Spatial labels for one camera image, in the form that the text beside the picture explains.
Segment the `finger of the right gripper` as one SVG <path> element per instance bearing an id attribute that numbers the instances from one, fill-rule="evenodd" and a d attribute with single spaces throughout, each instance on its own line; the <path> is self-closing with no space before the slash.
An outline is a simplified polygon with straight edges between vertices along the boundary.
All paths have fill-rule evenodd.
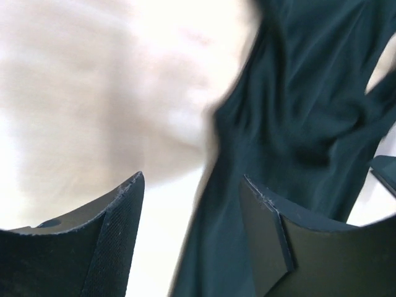
<path id="1" fill-rule="evenodd" d="M 396 159 L 392 156 L 378 155 L 370 162 L 371 173 L 395 197 L 396 196 Z"/>

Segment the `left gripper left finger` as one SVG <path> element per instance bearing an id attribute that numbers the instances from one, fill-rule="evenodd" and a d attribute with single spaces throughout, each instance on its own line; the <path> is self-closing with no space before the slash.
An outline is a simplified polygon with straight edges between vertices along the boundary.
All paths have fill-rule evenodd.
<path id="1" fill-rule="evenodd" d="M 1 295 L 124 296 L 144 189 L 136 173 L 37 227 L 1 231 Z"/>

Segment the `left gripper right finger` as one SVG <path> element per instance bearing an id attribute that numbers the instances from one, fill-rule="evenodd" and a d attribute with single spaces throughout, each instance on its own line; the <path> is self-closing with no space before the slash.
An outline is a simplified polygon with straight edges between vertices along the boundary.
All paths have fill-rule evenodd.
<path id="1" fill-rule="evenodd" d="M 240 184 L 257 296 L 394 296 L 395 218 L 363 227 Z"/>

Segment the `black tank top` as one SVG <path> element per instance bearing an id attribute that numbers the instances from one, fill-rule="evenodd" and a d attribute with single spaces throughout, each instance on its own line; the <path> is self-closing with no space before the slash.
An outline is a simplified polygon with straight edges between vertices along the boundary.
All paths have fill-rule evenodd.
<path id="1" fill-rule="evenodd" d="M 395 33 L 394 1 L 257 1 L 251 54 L 214 115 L 219 153 L 171 296 L 252 296 L 238 199 L 244 175 L 345 221 L 395 123 L 395 74 L 371 74 Z"/>

